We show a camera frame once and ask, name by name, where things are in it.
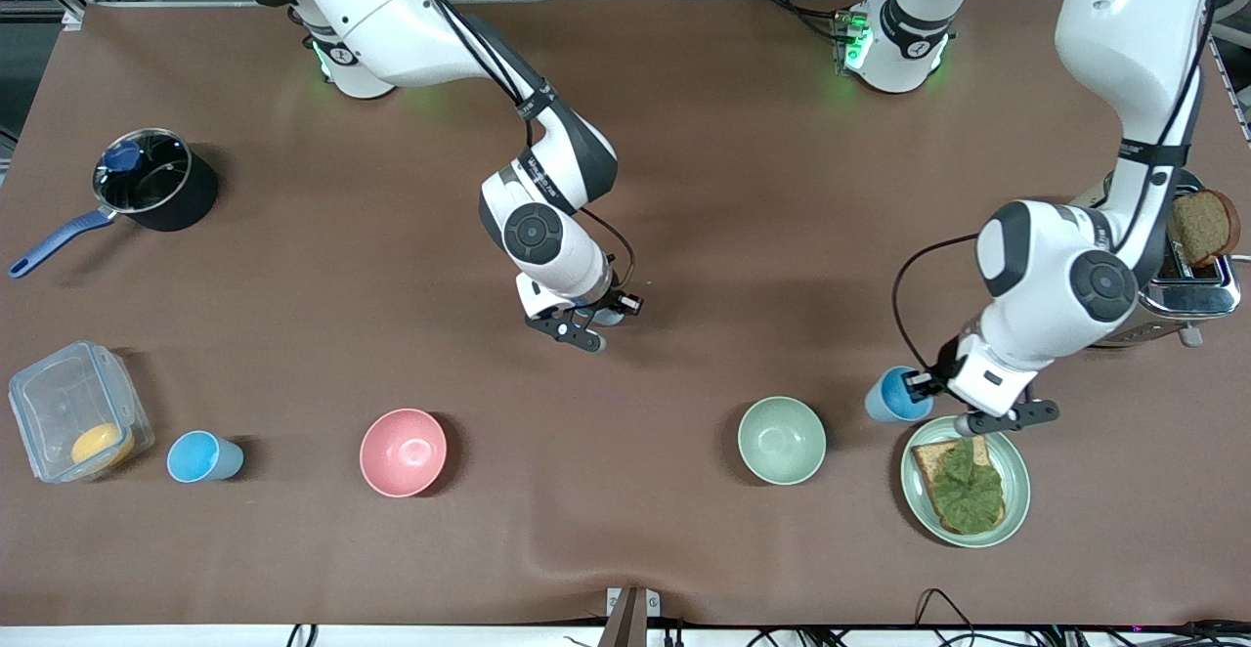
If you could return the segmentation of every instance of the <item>green bowl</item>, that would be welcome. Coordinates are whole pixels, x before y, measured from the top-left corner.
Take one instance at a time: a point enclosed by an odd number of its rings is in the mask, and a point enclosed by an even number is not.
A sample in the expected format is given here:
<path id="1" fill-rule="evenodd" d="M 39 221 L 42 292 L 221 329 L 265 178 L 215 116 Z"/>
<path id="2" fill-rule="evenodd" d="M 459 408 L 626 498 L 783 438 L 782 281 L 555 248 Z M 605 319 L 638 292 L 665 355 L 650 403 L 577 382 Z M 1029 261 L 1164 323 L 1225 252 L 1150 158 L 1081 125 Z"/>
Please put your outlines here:
<path id="1" fill-rule="evenodd" d="M 990 452 L 991 464 L 1003 477 L 1003 504 L 1007 512 L 1003 516 L 1003 522 L 990 532 L 978 534 L 951 532 L 938 521 L 938 513 L 926 493 L 926 479 L 921 476 L 921 468 L 917 467 L 917 461 L 912 457 L 912 447 L 957 438 L 960 434 L 956 432 L 956 415 L 929 420 L 912 434 L 912 439 L 908 439 L 908 446 L 903 449 L 903 461 L 899 464 L 903 497 L 921 524 L 943 542 L 973 549 L 995 547 L 1016 534 L 1016 531 L 1021 529 L 1021 524 L 1025 523 L 1025 516 L 1030 512 L 1030 473 L 1025 469 L 1021 452 L 1017 452 L 1005 433 L 987 434 L 986 451 Z"/>
<path id="2" fill-rule="evenodd" d="M 738 453 L 762 481 L 803 483 L 826 459 L 826 429 L 804 403 L 782 395 L 764 398 L 738 423 Z"/>

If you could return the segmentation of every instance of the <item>black pot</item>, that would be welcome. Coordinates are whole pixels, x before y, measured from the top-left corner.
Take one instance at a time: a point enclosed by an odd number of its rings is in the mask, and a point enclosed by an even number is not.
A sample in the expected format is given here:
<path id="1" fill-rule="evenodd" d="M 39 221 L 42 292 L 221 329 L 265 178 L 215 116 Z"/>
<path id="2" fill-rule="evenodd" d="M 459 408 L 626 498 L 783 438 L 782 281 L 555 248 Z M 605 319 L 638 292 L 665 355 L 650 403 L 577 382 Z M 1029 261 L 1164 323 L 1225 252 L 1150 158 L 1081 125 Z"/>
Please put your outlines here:
<path id="1" fill-rule="evenodd" d="M 156 232 L 186 229 L 209 214 L 218 176 L 191 148 L 164 129 L 140 129 L 114 143 L 95 166 L 91 190 L 100 206 L 68 220 L 9 268 L 21 278 L 75 237 L 126 215 Z"/>

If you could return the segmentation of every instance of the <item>silver toaster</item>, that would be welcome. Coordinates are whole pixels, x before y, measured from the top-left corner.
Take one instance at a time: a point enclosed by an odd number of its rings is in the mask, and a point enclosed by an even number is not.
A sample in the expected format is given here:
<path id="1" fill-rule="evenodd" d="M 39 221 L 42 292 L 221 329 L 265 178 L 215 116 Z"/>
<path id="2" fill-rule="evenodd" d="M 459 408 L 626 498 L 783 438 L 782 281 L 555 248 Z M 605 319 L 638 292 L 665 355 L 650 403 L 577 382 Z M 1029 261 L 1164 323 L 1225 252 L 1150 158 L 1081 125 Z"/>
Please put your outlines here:
<path id="1" fill-rule="evenodd" d="M 1176 195 L 1196 193 L 1203 188 L 1191 171 L 1180 171 Z M 1103 184 L 1073 200 L 1088 208 L 1102 201 Z M 1198 325 L 1228 315 L 1238 307 L 1242 289 L 1228 257 L 1216 259 L 1205 268 L 1191 268 L 1172 234 L 1166 238 L 1163 264 L 1160 273 L 1138 290 L 1138 304 L 1130 318 L 1112 334 L 1095 343 L 1102 349 L 1122 349 L 1177 333 L 1186 347 L 1203 343 Z"/>

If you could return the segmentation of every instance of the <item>blue handle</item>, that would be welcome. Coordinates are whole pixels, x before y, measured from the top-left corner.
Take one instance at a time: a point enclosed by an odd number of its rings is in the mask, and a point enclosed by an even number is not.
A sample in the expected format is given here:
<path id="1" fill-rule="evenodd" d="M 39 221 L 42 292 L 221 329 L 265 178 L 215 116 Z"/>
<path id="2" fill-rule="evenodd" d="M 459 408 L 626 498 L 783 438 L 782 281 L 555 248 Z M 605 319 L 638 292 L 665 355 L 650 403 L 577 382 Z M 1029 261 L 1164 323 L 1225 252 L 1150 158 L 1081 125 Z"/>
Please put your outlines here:
<path id="1" fill-rule="evenodd" d="M 76 217 L 68 223 L 63 224 L 56 232 L 50 233 L 48 239 L 44 239 L 34 249 L 26 252 L 26 255 L 14 262 L 9 267 L 9 278 L 21 278 L 28 273 L 35 270 L 35 267 L 48 260 L 48 257 L 55 254 L 58 249 L 70 243 L 81 233 L 91 232 L 93 229 L 100 229 L 101 227 L 109 227 L 113 224 L 113 218 L 116 211 L 106 211 L 104 208 L 99 210 L 90 210 L 88 214 Z"/>

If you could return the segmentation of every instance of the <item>brown tabletop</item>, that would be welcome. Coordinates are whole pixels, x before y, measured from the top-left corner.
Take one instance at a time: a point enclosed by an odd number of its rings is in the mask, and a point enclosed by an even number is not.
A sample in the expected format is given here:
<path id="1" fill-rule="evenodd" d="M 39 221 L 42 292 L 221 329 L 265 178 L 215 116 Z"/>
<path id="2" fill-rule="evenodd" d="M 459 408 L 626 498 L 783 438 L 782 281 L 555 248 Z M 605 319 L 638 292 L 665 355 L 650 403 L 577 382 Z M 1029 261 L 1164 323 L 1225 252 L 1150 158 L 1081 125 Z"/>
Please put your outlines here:
<path id="1" fill-rule="evenodd" d="M 0 282 L 0 375 L 91 339 L 124 354 L 156 429 L 111 477 L 48 486 L 0 420 L 0 622 L 550 621 L 623 583 L 721 623 L 907 622 L 931 586 L 978 622 L 1245 616 L 1245 314 L 1197 350 L 1051 367 L 1038 393 L 1063 418 L 1013 438 L 1033 501 L 992 549 L 918 529 L 896 491 L 907 429 L 862 409 L 908 363 L 888 299 L 907 255 L 1112 166 L 1118 124 L 1061 68 L 1057 10 L 971 0 L 938 74 L 884 96 L 764 1 L 474 6 L 620 156 L 595 208 L 633 240 L 647 307 L 599 357 L 523 325 L 478 224 L 479 183 L 523 141 L 492 83 L 359 103 L 281 11 L 90 10 L 0 191 L 0 254 L 91 209 L 100 149 L 135 128 L 199 145 L 224 190 L 191 229 L 120 224 Z M 1248 205 L 1207 65 L 1191 169 Z M 919 264 L 902 307 L 932 354 L 987 299 L 965 245 Z M 798 487 L 753 483 L 734 452 L 772 394 L 829 433 Z M 404 501 L 357 464 L 398 407 L 437 413 L 454 447 Z M 166 476 L 195 428 L 245 438 L 240 481 Z"/>

